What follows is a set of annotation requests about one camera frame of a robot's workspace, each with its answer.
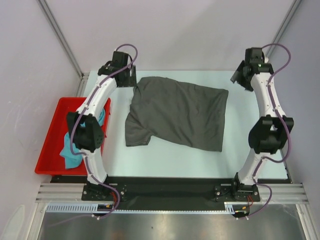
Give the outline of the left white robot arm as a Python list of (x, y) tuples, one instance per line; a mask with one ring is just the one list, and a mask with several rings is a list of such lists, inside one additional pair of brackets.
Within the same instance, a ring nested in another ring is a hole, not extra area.
[(128, 53), (115, 50), (112, 59), (98, 70), (95, 85), (84, 102), (75, 112), (66, 115), (71, 154), (83, 159), (87, 180), (95, 184), (93, 194), (100, 200), (110, 196), (111, 188), (104, 184), (107, 172), (103, 167), (101, 148), (105, 132), (99, 117), (116, 88), (132, 87), (137, 83), (134, 60)]

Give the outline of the dark grey t-shirt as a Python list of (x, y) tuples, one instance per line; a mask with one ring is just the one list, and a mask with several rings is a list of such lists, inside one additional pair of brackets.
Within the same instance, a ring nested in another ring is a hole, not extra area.
[(210, 152), (223, 150), (226, 89), (143, 77), (133, 89), (125, 144), (146, 146), (152, 137)]

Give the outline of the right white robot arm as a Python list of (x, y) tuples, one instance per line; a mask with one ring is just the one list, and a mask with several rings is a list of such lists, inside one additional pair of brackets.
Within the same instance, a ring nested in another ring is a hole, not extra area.
[(230, 188), (231, 196), (237, 201), (258, 191), (257, 176), (265, 162), (276, 163), (272, 156), (291, 144), (294, 120), (286, 116), (279, 102), (274, 83), (276, 74), (263, 48), (251, 47), (246, 49), (244, 60), (230, 79), (255, 94), (259, 111), (259, 119), (248, 134), (249, 154)]

